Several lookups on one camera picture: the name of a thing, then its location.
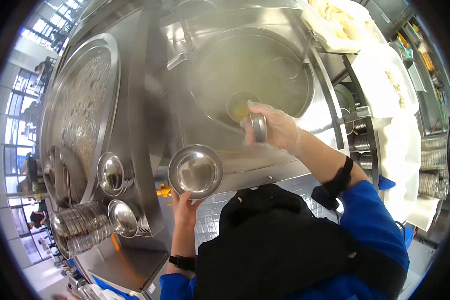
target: blue sleeve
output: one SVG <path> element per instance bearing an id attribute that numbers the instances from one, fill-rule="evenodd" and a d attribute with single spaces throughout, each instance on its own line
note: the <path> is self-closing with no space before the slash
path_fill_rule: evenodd
<path id="1" fill-rule="evenodd" d="M 160 276 L 160 300 L 192 300 L 197 276 L 191 280 L 180 273 Z"/>
<path id="2" fill-rule="evenodd" d="M 343 193 L 340 226 L 355 239 L 388 255 L 408 271 L 407 248 L 392 216 L 385 208 L 372 183 L 363 180 Z"/>

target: metal bowl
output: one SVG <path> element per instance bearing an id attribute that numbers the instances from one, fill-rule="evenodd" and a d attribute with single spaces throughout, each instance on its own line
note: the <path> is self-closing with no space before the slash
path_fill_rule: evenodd
<path id="1" fill-rule="evenodd" d="M 267 120 L 263 114 L 249 113 L 252 123 L 253 136 L 257 143 L 266 143 L 267 137 Z"/>
<path id="2" fill-rule="evenodd" d="M 98 160 L 98 184 L 105 194 L 115 197 L 123 194 L 134 179 L 131 163 L 123 164 L 112 152 L 105 152 Z"/>
<path id="3" fill-rule="evenodd" d="M 178 151 L 168 166 L 168 181 L 178 194 L 191 191 L 191 200 L 207 198 L 222 183 L 224 169 L 209 147 L 191 145 Z"/>
<path id="4" fill-rule="evenodd" d="M 59 214 L 50 214 L 50 228 L 52 229 L 52 235 L 55 240 L 56 247 L 63 257 L 65 259 L 70 259 L 75 256 L 75 249 L 73 248 L 70 240 L 70 232 Z"/>
<path id="5" fill-rule="evenodd" d="M 108 204 L 108 219 L 115 232 L 124 238 L 136 236 L 142 226 L 142 217 L 138 209 L 118 199 Z"/>

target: plastic glove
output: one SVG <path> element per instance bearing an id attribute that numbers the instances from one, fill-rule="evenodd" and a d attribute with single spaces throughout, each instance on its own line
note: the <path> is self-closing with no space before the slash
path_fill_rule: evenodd
<path id="1" fill-rule="evenodd" d="M 275 109 L 270 105 L 248 101 L 248 108 L 251 112 L 260 113 L 267 121 L 267 143 L 273 147 L 288 151 L 296 155 L 299 150 L 300 128 L 297 126 L 295 118 L 285 112 Z M 256 144 L 253 136 L 252 122 L 247 116 L 240 122 L 240 126 L 245 128 L 245 142 L 248 145 Z"/>

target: hand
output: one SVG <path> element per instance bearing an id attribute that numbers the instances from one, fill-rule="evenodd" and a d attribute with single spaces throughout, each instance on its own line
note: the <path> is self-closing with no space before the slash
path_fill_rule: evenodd
<path id="1" fill-rule="evenodd" d="M 285 112 L 275 109 L 270 105 L 248 101 L 248 108 L 251 112 L 260 113 L 267 121 L 267 143 L 287 150 L 291 154 L 297 152 L 300 141 L 300 128 L 295 122 L 295 118 Z M 245 142 L 249 145 L 255 144 L 252 123 L 249 117 L 240 122 L 240 126 L 245 128 Z"/>
<path id="2" fill-rule="evenodd" d="M 197 200 L 192 204 L 189 201 L 192 192 L 186 191 L 180 197 L 172 189 L 172 207 L 175 219 L 175 228 L 194 228 L 197 223 L 197 207 L 202 204 L 203 200 Z"/>

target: black wristband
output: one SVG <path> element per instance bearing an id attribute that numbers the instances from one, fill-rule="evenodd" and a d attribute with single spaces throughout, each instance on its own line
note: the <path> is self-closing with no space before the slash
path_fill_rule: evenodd
<path id="1" fill-rule="evenodd" d="M 312 199 L 328 210 L 336 210 L 339 206 L 337 196 L 347 189 L 352 177 L 350 172 L 353 168 L 353 160 L 346 156 L 345 164 L 341 167 L 335 177 L 329 182 L 315 187 L 312 191 Z"/>
<path id="2" fill-rule="evenodd" d="M 168 259 L 168 262 L 175 265 L 175 267 L 185 270 L 195 272 L 195 257 L 184 257 L 184 256 L 172 256 Z"/>

